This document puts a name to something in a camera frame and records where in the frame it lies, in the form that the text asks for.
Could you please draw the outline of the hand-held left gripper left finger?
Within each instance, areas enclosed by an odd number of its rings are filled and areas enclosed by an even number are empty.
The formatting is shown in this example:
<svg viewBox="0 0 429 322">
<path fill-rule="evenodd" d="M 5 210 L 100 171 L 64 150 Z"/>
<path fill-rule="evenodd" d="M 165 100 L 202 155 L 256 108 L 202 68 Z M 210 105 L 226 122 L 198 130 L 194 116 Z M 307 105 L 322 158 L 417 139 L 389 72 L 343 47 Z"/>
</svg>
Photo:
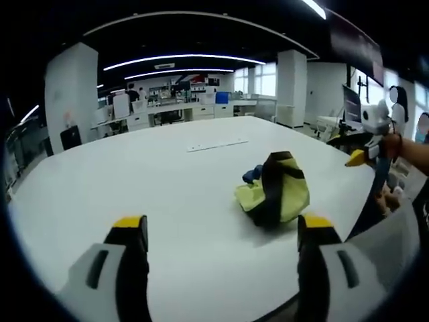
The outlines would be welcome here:
<svg viewBox="0 0 429 322">
<path fill-rule="evenodd" d="M 151 321 L 147 217 L 116 221 L 73 263 L 59 298 L 77 321 Z"/>
</svg>

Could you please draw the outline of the person's right hand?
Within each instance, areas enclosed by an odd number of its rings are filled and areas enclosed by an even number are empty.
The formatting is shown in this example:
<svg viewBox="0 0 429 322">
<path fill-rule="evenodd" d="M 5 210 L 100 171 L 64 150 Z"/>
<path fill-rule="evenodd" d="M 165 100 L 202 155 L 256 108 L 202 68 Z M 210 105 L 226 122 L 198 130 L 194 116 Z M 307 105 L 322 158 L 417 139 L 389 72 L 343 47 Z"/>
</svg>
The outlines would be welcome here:
<svg viewBox="0 0 429 322">
<path fill-rule="evenodd" d="M 386 158 L 390 158 L 395 162 L 401 154 L 402 143 L 401 134 L 389 133 L 381 139 L 381 152 Z"/>
</svg>

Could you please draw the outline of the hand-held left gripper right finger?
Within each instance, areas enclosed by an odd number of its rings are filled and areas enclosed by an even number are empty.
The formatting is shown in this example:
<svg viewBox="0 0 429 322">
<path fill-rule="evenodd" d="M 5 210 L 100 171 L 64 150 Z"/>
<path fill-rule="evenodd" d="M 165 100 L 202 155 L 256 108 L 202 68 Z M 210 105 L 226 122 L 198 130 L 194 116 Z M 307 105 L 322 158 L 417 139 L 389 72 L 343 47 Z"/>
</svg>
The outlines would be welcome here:
<svg viewBox="0 0 429 322">
<path fill-rule="evenodd" d="M 297 321 L 371 321 L 386 295 L 376 265 L 333 224 L 298 216 Z"/>
</svg>

